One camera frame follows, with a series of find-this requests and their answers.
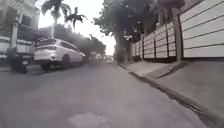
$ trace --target curb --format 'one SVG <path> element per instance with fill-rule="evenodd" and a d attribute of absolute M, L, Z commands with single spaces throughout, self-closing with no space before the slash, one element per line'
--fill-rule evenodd
<path fill-rule="evenodd" d="M 198 117 L 201 119 L 202 122 L 205 123 L 209 128 L 224 128 L 224 119 L 211 111 L 209 111 L 207 108 L 199 105 L 195 101 L 186 98 L 185 96 L 159 84 L 155 79 L 149 78 L 149 77 L 141 77 L 138 74 L 132 72 L 131 70 L 127 69 L 123 65 L 119 65 L 121 68 L 127 70 L 130 72 L 131 75 L 136 77 L 137 79 L 150 84 L 151 87 L 156 88 L 160 90 L 161 92 L 167 94 L 168 97 L 171 99 L 176 100 L 181 105 L 185 106 L 186 108 L 192 110 L 194 113 L 198 115 Z"/>

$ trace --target car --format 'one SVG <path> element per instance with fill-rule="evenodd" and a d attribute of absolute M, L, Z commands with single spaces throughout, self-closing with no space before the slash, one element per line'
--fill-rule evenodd
<path fill-rule="evenodd" d="M 71 43 L 60 39 L 44 39 L 37 43 L 34 60 L 43 70 L 49 70 L 51 65 L 67 69 L 72 64 L 81 64 L 85 54 Z"/>

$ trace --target tire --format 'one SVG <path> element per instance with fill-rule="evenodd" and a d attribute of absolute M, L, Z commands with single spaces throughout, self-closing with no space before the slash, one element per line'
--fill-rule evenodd
<path fill-rule="evenodd" d="M 71 67 L 71 61 L 70 61 L 69 55 L 64 55 L 64 57 L 62 58 L 61 67 L 62 67 L 62 69 L 68 69 Z"/>
<path fill-rule="evenodd" d="M 50 70 L 50 64 L 41 64 L 40 66 L 44 71 L 49 71 Z"/>

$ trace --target street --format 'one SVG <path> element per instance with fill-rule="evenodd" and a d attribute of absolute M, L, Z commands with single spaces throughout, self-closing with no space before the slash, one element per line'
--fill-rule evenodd
<path fill-rule="evenodd" d="M 115 63 L 0 72 L 0 128 L 206 128 Z"/>

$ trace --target white fence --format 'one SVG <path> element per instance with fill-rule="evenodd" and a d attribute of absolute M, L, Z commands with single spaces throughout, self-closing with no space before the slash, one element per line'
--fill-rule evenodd
<path fill-rule="evenodd" d="M 224 0 L 204 0 L 180 20 L 185 58 L 224 57 Z"/>
<path fill-rule="evenodd" d="M 224 57 L 224 0 L 204 0 L 179 14 L 179 19 L 180 25 L 165 24 L 141 40 L 144 50 L 140 48 L 142 51 L 137 50 L 132 57 L 144 54 L 145 59 L 164 59 L 177 54 L 182 56 L 182 53 L 184 59 Z M 176 42 L 174 28 L 181 29 L 177 36 L 180 35 L 182 41 Z"/>
<path fill-rule="evenodd" d="M 166 59 L 176 56 L 176 43 L 173 23 L 165 24 L 143 40 L 132 44 L 132 57 L 139 56 L 145 59 Z"/>

